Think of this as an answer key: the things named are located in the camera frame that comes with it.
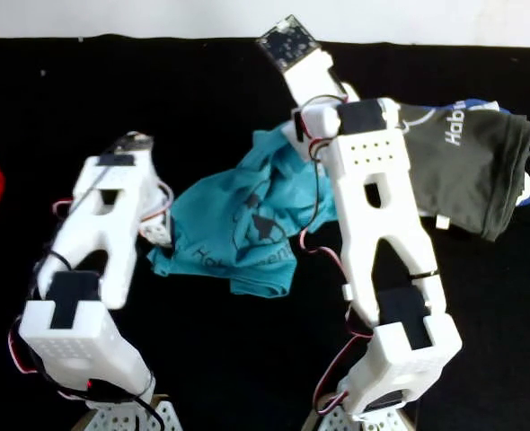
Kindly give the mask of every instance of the red wire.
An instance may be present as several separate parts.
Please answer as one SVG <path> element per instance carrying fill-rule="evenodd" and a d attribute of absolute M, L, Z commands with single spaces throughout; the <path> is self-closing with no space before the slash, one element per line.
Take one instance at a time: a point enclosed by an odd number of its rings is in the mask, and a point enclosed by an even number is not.
<path fill-rule="evenodd" d="M 328 255 L 333 260 L 333 262 L 335 262 L 335 264 L 337 264 L 337 266 L 340 269 L 340 272 L 342 272 L 343 276 L 347 278 L 347 275 L 345 274 L 345 268 L 340 262 L 339 256 L 337 255 L 335 250 L 330 249 L 329 247 L 324 247 L 324 246 L 315 247 L 314 249 L 307 249 L 307 247 L 305 246 L 305 235 L 307 234 L 307 230 L 308 230 L 308 227 L 306 227 L 299 233 L 299 246 L 301 247 L 301 250 L 306 251 L 309 254 L 315 254 L 315 253 L 318 253 L 319 251 L 322 251 L 323 253 Z"/>
<path fill-rule="evenodd" d="M 307 128 L 307 125 L 305 124 L 305 121 L 303 120 L 303 117 L 301 117 L 301 128 L 303 129 L 303 133 L 305 133 L 305 136 L 307 136 L 309 139 L 312 139 L 311 133 L 309 132 L 309 129 Z"/>
<path fill-rule="evenodd" d="M 318 410 L 317 409 L 317 402 L 321 398 L 321 389 L 326 384 L 327 379 L 329 378 L 329 375 L 331 375 L 333 367 L 339 362 L 339 360 L 342 358 L 345 353 L 350 349 L 350 347 L 353 345 L 353 343 L 357 340 L 361 339 L 360 336 L 354 335 L 351 337 L 351 339 L 347 342 L 347 344 L 340 350 L 340 352 L 333 358 L 327 369 L 325 370 L 325 373 L 322 375 L 321 379 L 319 379 L 319 382 L 317 383 L 317 386 L 315 386 L 315 391 L 313 392 L 313 408 L 317 412 L 319 416 L 325 416 L 327 413 L 330 413 L 335 407 L 337 407 L 346 397 L 349 395 L 347 391 L 343 391 L 339 395 L 336 395 L 335 397 L 331 398 L 331 402 L 327 407 L 324 409 Z"/>
<path fill-rule="evenodd" d="M 13 341 L 13 327 L 15 326 L 15 323 L 21 319 L 21 316 L 15 319 L 13 321 L 12 327 L 10 328 L 9 332 L 7 333 L 7 348 L 10 351 L 10 356 L 12 357 L 13 364 L 18 369 L 18 371 L 22 374 L 35 374 L 38 371 L 35 368 L 28 368 L 26 366 L 23 366 L 22 361 L 17 356 L 17 354 L 14 351 L 13 344 L 15 341 Z"/>

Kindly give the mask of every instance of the white wall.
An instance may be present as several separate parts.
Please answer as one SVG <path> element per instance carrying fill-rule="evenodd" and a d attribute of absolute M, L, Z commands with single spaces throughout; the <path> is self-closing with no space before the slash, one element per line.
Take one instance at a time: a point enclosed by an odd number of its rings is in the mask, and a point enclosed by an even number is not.
<path fill-rule="evenodd" d="M 256 37 L 291 13 L 318 40 L 530 47 L 530 0 L 0 0 L 0 38 Z"/>

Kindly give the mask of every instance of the black background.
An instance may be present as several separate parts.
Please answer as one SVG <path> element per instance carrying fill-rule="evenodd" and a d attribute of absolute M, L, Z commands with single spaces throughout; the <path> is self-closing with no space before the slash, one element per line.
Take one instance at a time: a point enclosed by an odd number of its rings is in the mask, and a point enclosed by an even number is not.
<path fill-rule="evenodd" d="M 363 98 L 443 105 L 477 97 L 530 119 L 530 49 L 324 46 Z M 251 132 L 288 119 L 292 106 L 250 40 L 0 40 L 1 429 L 68 429 L 84 411 L 18 374 L 5 347 L 55 226 L 51 203 L 69 196 L 84 158 L 143 131 L 155 136 L 158 174 L 179 194 L 234 167 Z M 464 348 L 423 397 L 419 429 L 530 429 L 530 207 L 495 243 L 429 231 Z M 311 242 L 338 249 L 337 225 Z M 160 278 L 144 259 L 137 265 L 128 306 L 115 316 L 186 431 L 300 429 L 347 334 L 338 270 L 296 255 L 291 294 L 276 300 L 230 295 L 221 279 Z M 377 284 L 400 277 L 394 263 L 380 253 Z"/>

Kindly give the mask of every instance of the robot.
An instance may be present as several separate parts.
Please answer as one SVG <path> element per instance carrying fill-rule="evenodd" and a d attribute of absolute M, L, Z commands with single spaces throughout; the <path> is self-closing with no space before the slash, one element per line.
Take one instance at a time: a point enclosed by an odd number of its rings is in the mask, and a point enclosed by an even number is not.
<path fill-rule="evenodd" d="M 462 342 L 446 313 L 433 247 L 420 223 L 399 106 L 390 99 L 360 100 L 336 79 L 331 56 L 293 16 L 257 43 L 299 106 L 285 125 L 287 139 L 316 164 L 317 174 L 331 179 L 343 239 L 343 296 L 373 330 L 367 353 L 335 395 L 320 401 L 322 381 L 318 385 L 314 412 L 322 419 L 314 415 L 314 422 L 321 430 L 409 431 L 400 409 L 439 378 Z M 131 132 L 85 161 L 68 216 L 34 270 L 18 320 L 35 364 L 22 371 L 42 374 L 63 396 L 95 409 L 85 429 L 181 430 L 170 402 L 151 405 L 154 374 L 109 313 L 127 300 L 137 236 L 172 247 L 173 195 L 155 173 L 152 146 L 150 136 Z M 368 185 L 378 190 L 378 203 L 367 197 Z M 380 239 L 406 265 L 407 286 L 375 291 L 371 272 Z M 101 275 L 76 269 L 96 250 L 108 253 Z M 12 349 L 11 337 L 8 342 Z M 349 428 L 332 427 L 333 420 Z"/>

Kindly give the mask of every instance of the circuit board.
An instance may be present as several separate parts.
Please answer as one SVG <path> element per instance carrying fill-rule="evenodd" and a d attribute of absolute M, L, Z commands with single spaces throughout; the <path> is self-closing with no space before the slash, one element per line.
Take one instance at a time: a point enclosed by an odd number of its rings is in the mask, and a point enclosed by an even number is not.
<path fill-rule="evenodd" d="M 293 15 L 278 22 L 258 38 L 257 44 L 281 72 L 287 71 L 321 46 Z"/>

